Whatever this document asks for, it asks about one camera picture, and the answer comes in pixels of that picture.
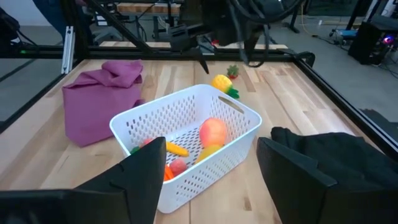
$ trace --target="toy apple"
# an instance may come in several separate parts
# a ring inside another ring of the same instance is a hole
[[[226,139],[225,123],[217,118],[207,119],[200,127],[199,137],[204,147],[224,145]]]
[[[183,159],[176,159],[172,163],[170,163],[170,169],[172,170],[174,177],[180,175],[187,169],[187,165]]]

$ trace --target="butcher block tabletop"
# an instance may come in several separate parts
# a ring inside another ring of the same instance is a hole
[[[104,45],[131,46],[127,42]],[[123,159],[115,138],[80,148],[65,135],[62,86],[73,82],[81,72],[101,68],[105,61],[82,61],[0,134],[1,190],[74,188]],[[140,86],[146,101],[192,85],[209,84],[216,74],[225,74],[230,65],[236,64],[239,77],[233,83],[239,90],[239,100],[262,116],[262,125],[246,160],[175,212],[157,212],[155,223],[280,223],[257,163],[257,138],[269,137],[274,126],[304,135],[346,132],[364,136],[293,63],[269,62],[249,68],[242,62],[208,62],[209,75],[196,61],[142,63]]]

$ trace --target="wire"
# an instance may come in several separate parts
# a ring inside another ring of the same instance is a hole
[[[303,30],[304,30],[308,35],[310,35],[310,36],[312,36],[312,37],[318,37],[318,34],[312,34],[312,33],[310,33],[310,32],[307,30],[307,28],[305,28],[305,25],[304,25],[304,3],[301,4],[301,26],[303,27]]]
[[[252,14],[250,14],[250,12],[245,10],[245,8],[239,3],[239,0],[230,0],[230,2],[240,12],[240,14],[242,14],[247,19],[249,19],[253,22],[260,23],[260,24],[269,24],[271,22],[278,22],[278,21],[285,19],[288,15],[293,13],[294,10],[296,10],[296,7],[299,6],[303,2],[303,0],[297,0],[297,2],[293,3],[284,12],[282,12],[279,15],[274,16],[274,17],[267,17],[267,19],[265,19],[265,17],[263,17],[263,18],[254,17]]]
[[[147,9],[145,9],[144,12],[142,12],[136,19],[134,19],[133,21],[131,21],[132,23],[135,21],[138,21],[143,15],[145,15],[145,13],[147,13],[150,9],[152,9],[152,7],[154,7],[156,5],[156,3],[151,4]]]
[[[248,56],[244,53],[244,51],[243,51],[243,49],[242,49],[243,37],[242,37],[242,32],[241,32],[241,28],[240,28],[239,22],[238,22],[238,20],[237,20],[237,18],[236,18],[235,8],[234,8],[231,4],[229,5],[229,11],[231,12],[232,21],[233,21],[234,26],[235,26],[235,29],[236,29],[236,38],[237,38],[237,40],[238,40],[239,55],[240,55],[241,59],[243,60],[243,62],[245,63],[245,65],[247,65],[248,67],[251,67],[251,68],[258,68],[258,67],[260,67],[260,66],[264,63],[264,61],[258,63],[257,65],[250,65],[250,64],[249,64]]]
[[[264,14],[260,11],[260,9],[257,7],[256,3],[254,3],[253,0],[249,0],[250,6],[254,9],[254,11],[259,15],[261,18],[265,18]],[[257,65],[253,66],[255,68],[260,67],[264,62],[266,61],[269,53],[269,29],[268,29],[268,24],[264,24],[264,42],[265,42],[265,49],[264,49],[264,59],[258,63]]]
[[[140,35],[139,31],[141,30],[141,38],[145,41],[147,41],[147,33],[145,31],[145,29],[143,28],[143,26],[139,23],[139,19],[145,15],[145,13],[147,13],[150,9],[152,9],[152,7],[155,6],[155,3],[151,4],[144,12],[142,12],[139,16],[136,16],[136,19],[134,19],[133,21],[131,21],[131,23],[136,23],[136,26],[138,26],[138,34]]]
[[[29,41],[31,44],[33,44],[35,47],[39,48],[39,46],[30,38],[28,38],[25,34],[23,34],[20,30],[17,30],[17,33],[21,36],[23,36],[23,38],[25,38],[27,41]]]
[[[381,65],[379,65],[378,67],[381,68],[381,69],[383,69],[383,70],[389,71],[390,74],[391,74],[394,78],[398,79],[398,72],[392,71],[386,64],[381,64]]]
[[[340,46],[340,48],[341,49],[343,49],[343,50],[345,50],[345,51],[348,51],[348,49],[345,49],[341,44],[339,44],[338,43],[338,40],[337,40],[337,33],[335,32],[335,31],[333,31],[333,33],[334,33],[334,35],[335,35],[335,41],[334,42],[330,42],[328,39],[325,39],[325,38],[323,38],[323,37],[320,37],[318,34],[312,34],[312,33],[310,33],[306,28],[305,28],[305,25],[304,25],[304,3],[301,5],[301,25],[302,25],[302,27],[303,27],[303,30],[308,34],[308,35],[310,35],[311,37],[314,37],[314,38],[317,38],[317,39],[319,39],[319,40],[323,40],[323,41],[325,41],[326,43],[328,43],[328,44],[331,44],[331,45],[335,45],[335,46]]]

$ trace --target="toy carrot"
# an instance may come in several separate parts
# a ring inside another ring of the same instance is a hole
[[[169,165],[164,167],[164,181],[168,181],[174,178],[174,174],[170,169]]]
[[[183,156],[183,157],[189,156],[188,150],[186,150],[183,147],[180,147],[174,143],[171,143],[171,142],[166,142],[166,150],[168,152],[171,152],[171,153],[179,155],[179,156]]]

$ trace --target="white plastic basket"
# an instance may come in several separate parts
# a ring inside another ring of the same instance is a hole
[[[225,122],[227,140],[222,149],[195,164],[203,149],[199,128],[208,118]],[[111,120],[110,127],[126,157],[145,139],[159,136],[190,152],[189,157],[181,157],[188,169],[163,183],[158,209],[170,213],[240,164],[261,122],[255,111],[216,88],[195,85],[120,113]],[[168,152],[166,163],[176,158]]]

